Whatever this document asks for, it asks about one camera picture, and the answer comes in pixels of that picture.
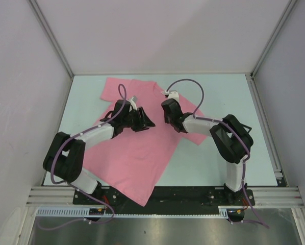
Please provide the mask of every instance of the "robotic arm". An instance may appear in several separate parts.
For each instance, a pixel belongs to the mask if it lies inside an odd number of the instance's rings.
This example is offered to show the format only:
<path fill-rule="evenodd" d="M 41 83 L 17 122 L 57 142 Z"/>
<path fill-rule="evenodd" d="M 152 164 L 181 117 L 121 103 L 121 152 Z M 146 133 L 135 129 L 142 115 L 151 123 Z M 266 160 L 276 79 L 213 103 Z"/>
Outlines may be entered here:
<path fill-rule="evenodd" d="M 118 100 L 114 110 L 108 112 L 105 118 L 100 120 L 96 129 L 72 139 L 58 157 L 54 175 L 88 194 L 100 189 L 101 184 L 90 177 L 82 168 L 85 151 L 102 141 L 115 138 L 123 132 L 124 128 L 131 128 L 134 132 L 139 132 L 155 127 L 155 124 L 148 118 L 143 108 L 137 108 L 136 100 L 135 96 L 130 98 L 125 102 L 120 113 L 114 119 L 109 120 L 109 116 L 116 115 L 122 107 L 123 100 Z M 43 163 L 43 168 L 46 171 L 49 172 L 51 170 L 53 159 L 58 149 L 70 137 L 70 135 L 63 132 L 56 134 Z"/>
<path fill-rule="evenodd" d="M 221 156 L 226 160 L 227 177 L 225 188 L 228 188 L 229 200 L 235 198 L 235 193 L 242 188 L 242 158 L 246 151 L 239 140 L 230 135 L 230 130 L 223 124 L 212 119 L 194 118 L 192 113 L 183 113 L 179 104 L 179 94 L 176 91 L 165 91 L 166 100 L 162 103 L 165 122 L 171 124 L 177 132 L 199 133 L 212 136 Z M 228 124 L 242 139 L 250 151 L 253 139 L 249 135 L 251 128 L 241 124 L 235 116 L 227 115 L 222 120 Z"/>

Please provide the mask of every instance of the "white table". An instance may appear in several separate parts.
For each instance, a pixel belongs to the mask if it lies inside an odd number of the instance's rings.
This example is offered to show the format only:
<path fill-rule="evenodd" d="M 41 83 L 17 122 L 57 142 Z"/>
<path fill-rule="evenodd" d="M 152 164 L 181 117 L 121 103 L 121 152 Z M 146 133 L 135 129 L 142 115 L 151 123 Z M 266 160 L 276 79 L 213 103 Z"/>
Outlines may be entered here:
<path fill-rule="evenodd" d="M 92 126 L 104 113 L 109 102 L 102 101 L 99 97 L 107 77 L 75 76 L 60 131 L 68 134 L 78 133 Z M 165 89 L 172 82 L 181 78 L 197 80 L 205 90 L 205 100 L 200 108 L 204 115 L 222 118 L 233 114 L 240 122 L 252 127 L 250 134 L 254 145 L 251 148 L 251 159 L 247 163 L 248 185 L 277 185 L 245 75 L 122 75 L 112 77 L 156 81 Z M 194 83 L 177 83 L 172 89 L 176 89 L 196 105 L 200 101 L 201 92 Z M 224 184 L 225 176 L 225 160 L 219 155 L 211 137 L 200 146 L 182 138 L 157 185 L 220 186 Z M 49 175 L 46 175 L 44 185 L 53 185 Z"/>

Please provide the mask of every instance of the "gray wall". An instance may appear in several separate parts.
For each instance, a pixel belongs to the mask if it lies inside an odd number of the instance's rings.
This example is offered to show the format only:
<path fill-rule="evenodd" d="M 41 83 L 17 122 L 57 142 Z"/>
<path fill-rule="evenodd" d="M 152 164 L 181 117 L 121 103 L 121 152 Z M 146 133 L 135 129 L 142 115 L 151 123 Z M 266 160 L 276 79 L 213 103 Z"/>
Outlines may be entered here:
<path fill-rule="evenodd" d="M 305 204 L 305 0 L 256 76 L 283 168 Z"/>
<path fill-rule="evenodd" d="M 69 86 L 27 1 L 0 1 L 0 227 L 42 177 Z"/>

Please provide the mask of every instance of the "pink shirt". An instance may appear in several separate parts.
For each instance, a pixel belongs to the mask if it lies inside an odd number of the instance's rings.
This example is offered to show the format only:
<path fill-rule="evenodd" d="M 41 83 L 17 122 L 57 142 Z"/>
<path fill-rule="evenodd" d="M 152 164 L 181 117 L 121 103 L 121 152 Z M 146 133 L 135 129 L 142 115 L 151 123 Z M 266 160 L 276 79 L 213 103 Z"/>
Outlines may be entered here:
<path fill-rule="evenodd" d="M 99 119 L 113 110 L 115 102 L 121 99 L 117 90 L 120 83 L 126 87 L 127 99 L 135 95 L 137 106 L 143 107 L 156 126 L 137 133 L 126 128 L 115 138 L 90 148 L 85 153 L 84 168 L 145 206 L 182 137 L 201 144 L 206 136 L 178 133 L 170 124 L 164 123 L 161 106 L 165 100 L 161 93 L 164 89 L 153 81 L 108 78 L 100 98 L 111 104 Z M 192 112 L 196 108 L 181 95 L 180 105 L 183 112 Z"/>

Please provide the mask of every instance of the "pink cloth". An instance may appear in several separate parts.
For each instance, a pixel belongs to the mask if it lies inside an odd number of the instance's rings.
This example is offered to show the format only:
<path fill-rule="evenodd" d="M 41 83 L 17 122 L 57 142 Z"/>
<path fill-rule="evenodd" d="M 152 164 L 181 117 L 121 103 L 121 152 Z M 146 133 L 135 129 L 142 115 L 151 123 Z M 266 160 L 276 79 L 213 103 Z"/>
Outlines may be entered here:
<path fill-rule="evenodd" d="M 120 99 L 117 90 L 120 83 L 126 87 L 127 99 L 135 95 L 137 106 L 143 107 L 156 126 L 137 133 L 126 128 L 117 137 L 92 147 L 85 153 L 84 168 L 145 206 L 182 137 L 201 144 L 206 136 L 177 133 L 170 124 L 164 123 L 161 106 L 165 100 L 161 93 L 164 89 L 153 81 L 108 78 L 100 98 L 111 104 L 100 119 L 113 110 L 115 102 Z M 183 112 L 192 112 L 196 108 L 181 95 L 180 104 Z"/>

